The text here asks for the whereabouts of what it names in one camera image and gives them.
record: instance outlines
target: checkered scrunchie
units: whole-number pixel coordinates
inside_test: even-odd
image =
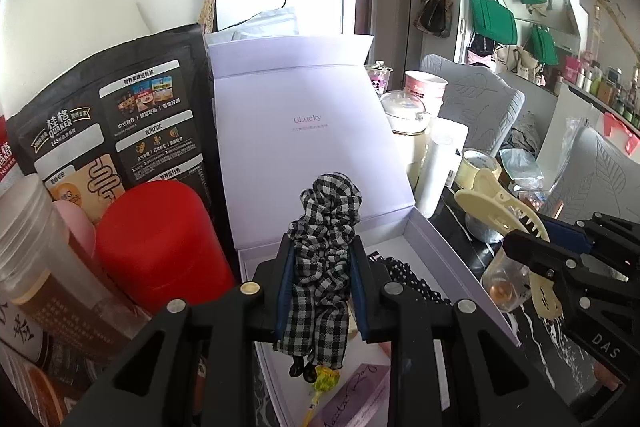
[[[295,266],[292,302],[274,349],[340,369],[347,345],[349,244],[362,196],[344,174],[324,174],[300,194],[305,213],[289,225]]]

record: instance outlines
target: red canister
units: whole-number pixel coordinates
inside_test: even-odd
[[[115,200],[98,223],[95,252],[153,314],[171,299],[201,304],[236,284],[202,200],[177,181],[144,183]]]

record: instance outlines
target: red lid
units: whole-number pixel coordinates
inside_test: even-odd
[[[209,215],[191,187],[148,182],[109,206],[97,226],[95,251],[125,291],[132,285],[153,289],[188,272],[212,234]]]

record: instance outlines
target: tree branch decoration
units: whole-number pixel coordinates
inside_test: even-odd
[[[596,3],[599,4],[599,6],[603,7],[605,9],[605,11],[609,14],[609,17],[611,17],[611,19],[613,20],[615,25],[620,30],[620,34],[622,35],[622,37],[631,46],[631,49],[634,52],[634,55],[636,56],[636,64],[638,66],[640,66],[640,50],[638,49],[638,46],[636,45],[634,40],[631,38],[631,36],[624,29],[622,23],[620,22],[620,19],[618,18],[618,14],[611,7],[611,1],[610,0],[596,0]],[[620,13],[626,19],[626,16],[622,13],[622,10],[620,10],[620,6],[618,4],[616,4],[616,6],[618,7],[618,10],[620,11]]]

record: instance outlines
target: box lid flap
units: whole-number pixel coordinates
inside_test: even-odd
[[[371,36],[291,36],[209,47],[229,221],[238,250],[276,242],[327,172],[363,196],[360,217],[414,204],[362,66]]]

